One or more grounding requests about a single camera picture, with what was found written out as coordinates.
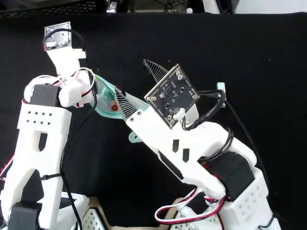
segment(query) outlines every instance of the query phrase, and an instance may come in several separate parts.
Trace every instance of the red and white wire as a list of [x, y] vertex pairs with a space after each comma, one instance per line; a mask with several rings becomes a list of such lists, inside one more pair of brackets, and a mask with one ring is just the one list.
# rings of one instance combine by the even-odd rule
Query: red and white wire
[[2, 175], [8, 169], [8, 167], [12, 164], [13, 160], [14, 160], [14, 155], [12, 155], [11, 158], [9, 159], [9, 161], [1, 168], [1, 170], [0, 170], [1, 180], [3, 180], [3, 181], [5, 180], [4, 178], [2, 178]]
[[89, 73], [92, 75], [92, 77], [93, 77], [93, 79], [92, 79], [92, 84], [91, 84], [90, 88], [89, 88], [88, 90], [86, 90], [84, 93], [82, 93], [82, 97], [84, 97], [84, 96], [86, 96], [86, 95], [92, 90], [92, 88], [94, 87], [94, 84], [95, 84], [95, 74], [94, 74], [94, 72], [93, 72], [91, 69], [89, 69], [89, 68], [87, 68], [87, 67], [81, 67], [81, 68], [78, 69], [76, 72], [79, 72], [79, 71], [81, 71], [81, 70], [86, 70], [86, 71], [89, 72]]
[[154, 217], [156, 219], [157, 222], [161, 223], [161, 224], [167, 224], [167, 225], [172, 225], [172, 224], [182, 224], [182, 223], [189, 223], [189, 222], [194, 222], [194, 221], [198, 221], [198, 220], [202, 220], [202, 219], [206, 219], [208, 217], [211, 217], [215, 214], [217, 214], [224, 202], [225, 202], [225, 197], [223, 197], [216, 205], [216, 207], [214, 207], [212, 210], [206, 212], [206, 213], [202, 213], [199, 215], [195, 215], [193, 217], [185, 217], [185, 218], [176, 218], [176, 219], [160, 219], [158, 217], [158, 215], [167, 209], [170, 209], [172, 207], [177, 207], [178, 205], [185, 205], [186, 203], [188, 203], [191, 199], [193, 199], [196, 196], [197, 193], [195, 193], [194, 195], [190, 196], [189, 199], [184, 200], [183, 202], [180, 202], [178, 204], [175, 205], [167, 205], [167, 206], [163, 206], [161, 208], [159, 208], [158, 210], [156, 210]]

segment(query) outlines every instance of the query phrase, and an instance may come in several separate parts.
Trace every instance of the wire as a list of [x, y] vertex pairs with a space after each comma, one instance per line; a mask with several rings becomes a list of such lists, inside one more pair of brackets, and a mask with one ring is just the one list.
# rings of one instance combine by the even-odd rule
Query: wire
[[92, 77], [93, 77], [93, 80], [91, 81], [91, 86], [90, 86], [90, 88], [88, 89], [88, 90], [86, 90], [85, 91], [85, 93], [83, 93], [82, 94], [82, 97], [84, 97], [84, 96], [86, 96], [91, 90], [92, 90], [92, 88], [94, 87], [94, 84], [95, 84], [95, 74], [93, 73], [93, 71], [91, 70], [91, 69], [89, 69], [89, 68], [86, 68], [86, 67], [81, 67], [80, 69], [78, 69], [78, 71], [80, 71], [80, 70], [86, 70], [88, 73], [90, 73], [91, 75], [92, 75]]
[[95, 78], [93, 78], [93, 79], [90, 78], [90, 83], [91, 83], [91, 85], [94, 84], [93, 87], [91, 87], [91, 91], [92, 91], [93, 97], [94, 97], [94, 105], [90, 109], [88, 114], [84, 117], [82, 122], [78, 125], [77, 129], [68, 136], [68, 139], [67, 139], [66, 144], [65, 144], [64, 149], [63, 149], [63, 154], [62, 154], [62, 157], [61, 157], [60, 169], [59, 169], [60, 173], [62, 175], [64, 187], [66, 188], [67, 195], [68, 195], [68, 198], [71, 202], [71, 207], [73, 209], [73, 212], [74, 212], [74, 214], [77, 218], [77, 222], [78, 222], [78, 225], [80, 227], [80, 230], [82, 230], [82, 221], [81, 221], [81, 218], [78, 214], [77, 208], [74, 204], [74, 200], [73, 200], [72, 195], [71, 195], [71, 189], [70, 189], [70, 186], [68, 184], [67, 178], [66, 178], [65, 173], [64, 173], [64, 162], [65, 162], [65, 157], [67, 156], [67, 150], [68, 150], [68, 147], [70, 146], [71, 141], [75, 138], [78, 131], [82, 128], [82, 126], [85, 124], [85, 122], [89, 119], [89, 117], [91, 116], [93, 111], [95, 111], [95, 108], [97, 107], [97, 104], [98, 104], [98, 99], [97, 99], [97, 96], [96, 96], [97, 95], [97, 86], [96, 86], [96, 83], [95, 83]]
[[0, 170], [0, 178], [2, 177], [4, 172], [8, 169], [8, 167], [12, 164], [12, 162], [14, 160], [14, 156], [15, 156], [15, 154], [13, 154], [11, 156], [11, 158], [9, 159], [9, 161], [1, 168], [1, 170]]
[[195, 221], [199, 221], [199, 220], [202, 220], [202, 219], [206, 219], [208, 217], [211, 217], [215, 214], [217, 214], [221, 208], [223, 207], [223, 204], [225, 202], [225, 197], [223, 197], [219, 202], [218, 204], [216, 205], [215, 208], [213, 208], [211, 211], [208, 211], [206, 213], [202, 213], [202, 214], [199, 214], [199, 215], [195, 215], [193, 217], [187, 217], [187, 218], [176, 218], [176, 219], [160, 219], [158, 217], [158, 215], [164, 211], [164, 210], [167, 210], [167, 209], [170, 209], [172, 207], [177, 207], [178, 205], [185, 205], [189, 202], [189, 200], [193, 199], [195, 197], [196, 193], [191, 196], [188, 200], [184, 201], [184, 202], [180, 202], [178, 204], [175, 204], [175, 205], [168, 205], [168, 206], [163, 206], [161, 208], [159, 208], [158, 210], [156, 210], [155, 214], [154, 214], [154, 217], [155, 219], [161, 223], [161, 224], [166, 224], [166, 225], [173, 225], [173, 224], [182, 224], [182, 223], [189, 223], [189, 222], [195, 222]]
[[70, 32], [71, 34], [76, 35], [76, 36], [79, 38], [79, 40], [80, 40], [80, 42], [81, 42], [81, 44], [82, 44], [82, 49], [85, 51], [85, 44], [84, 44], [84, 40], [83, 40], [83, 37], [81, 36], [81, 34], [79, 34], [79, 33], [78, 33], [77, 31], [75, 31], [75, 30], [66, 29], [66, 28], [55, 29], [54, 31], [51, 31], [49, 34], [47, 34], [47, 35], [44, 37], [44, 39], [43, 39], [43, 47], [44, 47], [45, 50], [52, 50], [52, 49], [53, 49], [53, 48], [47, 48], [47, 47], [45, 47], [45, 42], [47, 41], [47, 39], [48, 39], [49, 37], [51, 37], [53, 34], [58, 33], [58, 32]]
[[210, 91], [210, 93], [200, 93], [200, 95], [208, 95], [208, 94], [217, 94], [219, 95], [219, 100], [217, 101], [217, 103], [215, 104], [215, 106], [209, 110], [205, 115], [199, 117], [197, 120], [195, 120], [189, 127], [185, 127], [184, 129], [189, 131], [192, 129], [195, 129], [197, 126], [199, 126], [200, 124], [210, 120], [223, 106], [223, 104], [226, 101], [226, 94], [224, 91], [222, 90], [216, 90], [216, 91]]
[[216, 215], [217, 215], [217, 218], [218, 218], [219, 221], [220, 221], [221, 229], [222, 229], [222, 230], [225, 230], [225, 226], [224, 226], [223, 220], [222, 220], [222, 218], [221, 218], [221, 215], [220, 215], [219, 213], [217, 213]]
[[259, 225], [259, 226], [257, 227], [258, 230], [262, 230], [262, 229], [267, 229], [267, 228], [269, 228], [269, 227], [272, 225], [272, 223], [273, 223], [275, 217], [276, 217], [276, 216], [275, 216], [275, 214], [273, 213], [272, 218], [270, 219], [269, 223], [268, 223], [266, 226]]
[[227, 137], [227, 140], [226, 140], [225, 144], [219, 150], [217, 150], [216, 153], [212, 154], [211, 156], [209, 156], [209, 157], [200, 157], [200, 163], [206, 163], [208, 161], [213, 161], [214, 159], [216, 159], [216, 158], [220, 157], [221, 155], [223, 155], [231, 147], [231, 144], [232, 144], [234, 138], [235, 138], [235, 136], [234, 136], [233, 131], [228, 129], [228, 137]]
[[[60, 28], [60, 29], [56, 29], [56, 30], [54, 30], [54, 31], [51, 31], [50, 33], [48, 33], [48, 34], [47, 34], [46, 36], [44, 36], [44, 38], [43, 38], [43, 41], [42, 41], [43, 48], [44, 48], [45, 50], [52, 50], [52, 48], [49, 49], [49, 48], [45, 47], [45, 42], [46, 42], [47, 39], [48, 39], [49, 37], [51, 37], [53, 34], [55, 34], [55, 33], [57, 33], [57, 32], [62, 32], [62, 31], [70, 32], [71, 34], [74, 34], [74, 35], [76, 35], [76, 36], [79, 38], [79, 40], [80, 40], [80, 42], [81, 42], [81, 44], [82, 44], [82, 50], [85, 52], [85, 56], [86, 56], [86, 58], [85, 58], [86, 67], [88, 67], [88, 57], [87, 57], [87, 55], [86, 55], [86, 48], [85, 48], [84, 40], [83, 40], [81, 34], [78, 33], [78, 32], [75, 31], [75, 30]], [[59, 169], [59, 170], [60, 170], [60, 174], [61, 174], [62, 179], [63, 179], [63, 185], [64, 185], [64, 187], [66, 188], [66, 191], [67, 191], [67, 194], [68, 194], [68, 198], [69, 198], [69, 200], [70, 200], [70, 202], [71, 202], [71, 207], [72, 207], [72, 210], [73, 210], [73, 212], [74, 212], [74, 214], [75, 214], [75, 216], [76, 216], [76, 218], [77, 218], [77, 223], [78, 223], [78, 225], [79, 225], [79, 227], [80, 227], [80, 230], [83, 229], [83, 228], [82, 228], [82, 221], [81, 221], [81, 218], [80, 218], [80, 216], [79, 216], [79, 214], [78, 214], [77, 208], [76, 208], [76, 206], [75, 206], [75, 204], [74, 204], [74, 200], [73, 200], [72, 195], [71, 195], [71, 189], [70, 189], [70, 187], [69, 187], [69, 185], [68, 185], [68, 181], [67, 181], [67, 178], [66, 178], [66, 176], [65, 176], [65, 173], [64, 173], [63, 168], [64, 168], [64, 160], [65, 160], [66, 152], [67, 152], [67, 149], [68, 149], [68, 146], [69, 146], [70, 142], [73, 140], [73, 138], [76, 136], [76, 133], [81, 129], [81, 127], [84, 125], [84, 123], [88, 120], [88, 118], [91, 116], [91, 114], [93, 113], [93, 111], [94, 111], [95, 108], [97, 107], [97, 103], [98, 103], [97, 96], [96, 96], [96, 95], [97, 95], [97, 85], [95, 84], [95, 77], [94, 77], [94, 74], [92, 74], [92, 76], [93, 76], [93, 79], [90, 78], [90, 83], [91, 83], [90, 91], [93, 92], [94, 105], [93, 105], [93, 107], [91, 108], [91, 110], [89, 111], [89, 113], [84, 117], [84, 119], [82, 120], [82, 122], [79, 124], [79, 126], [77, 127], [77, 129], [76, 129], [73, 133], [71, 133], [71, 134], [68, 136], [67, 141], [66, 141], [66, 144], [65, 144], [64, 149], [63, 149], [63, 154], [62, 154], [62, 157], [61, 157], [60, 169]]]
[[268, 175], [267, 175], [267, 172], [265, 170], [265, 167], [264, 167], [264, 164], [263, 164], [263, 161], [259, 155], [259, 152], [256, 148], [256, 145], [252, 139], [252, 137], [250, 136], [248, 130], [246, 129], [245, 125], [243, 124], [243, 122], [241, 121], [240, 117], [238, 116], [238, 114], [236, 113], [236, 111], [234, 110], [234, 108], [231, 106], [231, 104], [228, 102], [228, 101], [225, 101], [225, 104], [229, 107], [229, 109], [231, 110], [231, 112], [233, 113], [234, 117], [236, 118], [237, 122], [239, 123], [239, 125], [241, 126], [241, 128], [243, 129], [244, 133], [245, 133], [245, 136], [248, 138], [253, 150], [254, 150], [254, 154], [256, 155], [257, 157], [257, 161], [258, 161], [258, 164], [260, 166], [260, 169], [262, 170], [262, 173], [263, 173], [263, 177], [265, 179], [265, 182], [267, 184], [267, 187], [270, 187], [269, 186], [269, 179], [268, 179]]

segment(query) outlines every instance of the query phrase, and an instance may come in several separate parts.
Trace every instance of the black cable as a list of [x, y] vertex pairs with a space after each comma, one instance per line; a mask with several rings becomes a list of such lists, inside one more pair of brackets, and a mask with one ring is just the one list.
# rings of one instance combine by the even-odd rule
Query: black cable
[[212, 92], [219, 95], [219, 100], [215, 104], [215, 106], [209, 110], [205, 115], [199, 117], [197, 120], [195, 120], [189, 127], [186, 127], [185, 130], [189, 131], [192, 129], [195, 129], [200, 124], [210, 120], [223, 106], [223, 104], [226, 101], [226, 94], [222, 90], [216, 90], [216, 91], [210, 91], [211, 93], [200, 93], [200, 95], [210, 95]]
[[267, 187], [270, 187], [269, 186], [269, 179], [268, 179], [268, 175], [267, 175], [267, 172], [265, 171], [265, 167], [264, 167], [264, 164], [263, 164], [263, 161], [259, 155], [259, 152], [256, 148], [256, 145], [252, 139], [252, 137], [250, 136], [248, 130], [245, 128], [245, 125], [243, 124], [243, 122], [241, 121], [240, 117], [238, 116], [238, 114], [236, 113], [236, 111], [234, 110], [234, 108], [231, 106], [231, 104], [228, 102], [228, 101], [225, 101], [225, 104], [229, 107], [229, 109], [231, 110], [231, 112], [233, 113], [234, 117], [236, 118], [237, 122], [239, 123], [239, 125], [241, 126], [241, 128], [243, 129], [244, 133], [245, 133], [245, 136], [248, 138], [250, 144], [251, 144], [251, 147], [252, 149], [254, 150], [254, 154], [256, 155], [257, 157], [257, 161], [258, 161], [258, 164], [260, 166], [260, 169], [262, 170], [262, 173], [263, 173], [263, 177], [265, 179], [265, 182], [267, 184]]
[[62, 179], [63, 179], [63, 184], [64, 184], [64, 187], [66, 188], [66, 191], [67, 191], [67, 195], [68, 195], [68, 198], [71, 202], [71, 207], [73, 209], [73, 212], [77, 218], [77, 222], [79, 224], [79, 227], [80, 227], [80, 230], [82, 230], [82, 221], [81, 221], [81, 218], [78, 214], [78, 211], [77, 211], [77, 208], [74, 204], [74, 200], [72, 198], [72, 195], [71, 195], [71, 189], [68, 185], [68, 181], [67, 181], [67, 178], [65, 176], [65, 173], [64, 173], [64, 162], [65, 162], [65, 157], [67, 156], [67, 149], [71, 143], [71, 141], [75, 138], [76, 134], [78, 133], [78, 131], [82, 128], [82, 126], [85, 124], [85, 122], [89, 119], [89, 117], [91, 116], [91, 114], [93, 113], [93, 111], [95, 111], [95, 108], [97, 107], [97, 104], [98, 104], [98, 100], [97, 100], [97, 87], [96, 85], [92, 88], [92, 93], [93, 93], [93, 96], [94, 96], [94, 105], [93, 107], [91, 108], [91, 110], [88, 112], [88, 114], [84, 117], [83, 121], [79, 124], [79, 126], [77, 127], [77, 129], [71, 133], [67, 139], [67, 142], [64, 146], [64, 149], [63, 149], [63, 154], [62, 154], [62, 157], [61, 157], [61, 162], [60, 162], [60, 173], [62, 174]]
[[80, 42], [81, 42], [83, 51], [86, 50], [86, 49], [85, 49], [84, 40], [83, 40], [83, 37], [81, 36], [81, 34], [79, 34], [79, 33], [78, 33], [77, 31], [75, 31], [75, 30], [66, 29], [66, 28], [55, 29], [55, 30], [51, 31], [49, 34], [47, 34], [46, 36], [44, 36], [44, 38], [43, 38], [43, 47], [44, 47], [45, 50], [52, 50], [52, 49], [53, 49], [53, 48], [48, 48], [48, 47], [46, 47], [46, 46], [45, 46], [45, 42], [47, 41], [47, 39], [48, 39], [49, 37], [51, 37], [53, 34], [58, 33], [58, 32], [70, 32], [72, 35], [76, 35], [76, 36], [79, 38]]
[[258, 230], [262, 230], [262, 229], [267, 229], [267, 228], [269, 228], [269, 227], [272, 225], [272, 223], [273, 223], [275, 217], [276, 217], [276, 216], [275, 216], [275, 214], [273, 213], [272, 218], [270, 219], [269, 223], [268, 223], [266, 226], [259, 225], [259, 226], [257, 227]]
[[[53, 34], [55, 33], [58, 33], [58, 32], [62, 32], [62, 31], [65, 31], [65, 32], [70, 32], [71, 34], [74, 34], [76, 35], [80, 42], [81, 42], [81, 45], [82, 45], [82, 50], [85, 52], [85, 55], [86, 55], [86, 58], [85, 58], [85, 61], [86, 61], [86, 67], [88, 67], [88, 57], [87, 57], [87, 53], [86, 53], [86, 48], [85, 48], [85, 43], [84, 43], [84, 40], [81, 36], [80, 33], [78, 33], [77, 31], [75, 30], [72, 30], [72, 29], [65, 29], [65, 28], [60, 28], [60, 29], [56, 29], [54, 31], [51, 31], [49, 34], [47, 34], [46, 36], [44, 36], [43, 38], [43, 47], [45, 50], [52, 50], [52, 48], [47, 48], [45, 47], [45, 42], [46, 40], [51, 37]], [[92, 84], [93, 83], [93, 80], [91, 77], [89, 77], [90, 79], [90, 83]], [[66, 191], [67, 191], [67, 195], [68, 195], [68, 198], [71, 202], [71, 207], [72, 207], [72, 210], [76, 216], [76, 219], [77, 219], [77, 223], [76, 224], [76, 228], [77, 226], [79, 225], [80, 227], [80, 230], [83, 230], [82, 228], [82, 221], [81, 221], [81, 218], [79, 216], [79, 213], [77, 211], [77, 208], [74, 204], [74, 200], [72, 198], [72, 195], [71, 195], [71, 189], [70, 189], [70, 186], [68, 184], [68, 180], [66, 178], [66, 175], [64, 173], [64, 162], [65, 162], [65, 157], [66, 157], [66, 153], [67, 153], [67, 149], [68, 149], [68, 146], [70, 145], [71, 141], [74, 139], [74, 137], [76, 136], [76, 133], [81, 129], [81, 127], [85, 124], [85, 122], [88, 120], [88, 118], [91, 116], [91, 114], [93, 113], [93, 111], [95, 110], [95, 108], [97, 107], [97, 104], [98, 104], [98, 100], [97, 100], [97, 84], [95, 83], [93, 88], [92, 88], [92, 93], [93, 93], [93, 97], [94, 97], [94, 105], [93, 107], [91, 108], [91, 110], [89, 111], [89, 113], [84, 117], [83, 121], [79, 124], [79, 126], [77, 127], [77, 129], [71, 133], [68, 138], [67, 138], [67, 141], [66, 141], [66, 144], [64, 146], [64, 149], [63, 149], [63, 153], [62, 153], [62, 157], [61, 157], [61, 162], [60, 162], [60, 167], [59, 167], [59, 171], [60, 171], [60, 174], [62, 176], [62, 179], [63, 179], [63, 185], [64, 187], [66, 188]]]
[[[203, 95], [203, 96], [206, 96], [206, 97], [215, 98], [215, 99], [220, 99], [220, 97], [216, 93], [213, 93], [214, 91], [199, 91], [199, 92], [200, 92], [200, 95]], [[252, 149], [254, 151], [254, 154], [256, 155], [259, 167], [262, 170], [263, 177], [264, 177], [264, 180], [265, 180], [265, 182], [267, 184], [267, 187], [270, 187], [269, 186], [269, 178], [268, 178], [267, 172], [265, 170], [263, 161], [262, 161], [262, 159], [261, 159], [261, 157], [259, 155], [259, 152], [258, 152], [258, 150], [256, 148], [256, 145], [255, 145], [252, 137], [250, 136], [249, 132], [247, 131], [247, 129], [245, 127], [245, 125], [243, 124], [243, 122], [241, 121], [240, 117], [238, 116], [238, 114], [236, 113], [234, 108], [231, 106], [231, 104], [228, 101], [226, 101], [226, 100], [224, 101], [224, 103], [229, 107], [230, 111], [232, 112], [232, 114], [236, 118], [237, 122], [239, 123], [239, 125], [243, 129], [245, 136], [248, 138], [248, 141], [251, 144], [251, 147], [252, 147]]]
[[209, 161], [213, 161], [214, 159], [220, 157], [221, 155], [223, 155], [224, 153], [226, 153], [229, 148], [231, 147], [231, 144], [234, 140], [235, 136], [232, 130], [228, 129], [228, 137], [227, 140], [225, 142], [225, 144], [219, 149], [217, 150], [216, 153], [212, 154], [209, 157], [200, 157], [199, 162], [200, 163], [207, 163]]

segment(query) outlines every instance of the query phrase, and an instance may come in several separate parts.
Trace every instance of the white connector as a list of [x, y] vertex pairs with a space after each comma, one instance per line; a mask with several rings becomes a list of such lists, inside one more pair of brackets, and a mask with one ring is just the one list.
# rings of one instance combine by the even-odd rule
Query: white connector
[[180, 121], [185, 114], [186, 110], [184, 108], [180, 108], [179, 111], [173, 116], [173, 118], [177, 121]]

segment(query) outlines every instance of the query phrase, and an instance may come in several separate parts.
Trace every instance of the hole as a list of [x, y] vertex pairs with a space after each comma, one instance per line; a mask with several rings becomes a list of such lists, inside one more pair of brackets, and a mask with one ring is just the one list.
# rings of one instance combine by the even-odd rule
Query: hole
[[46, 146], [46, 142], [47, 142], [47, 133], [41, 133], [40, 137], [39, 137], [39, 143], [38, 143], [38, 149], [39, 151], [43, 151], [45, 146]]

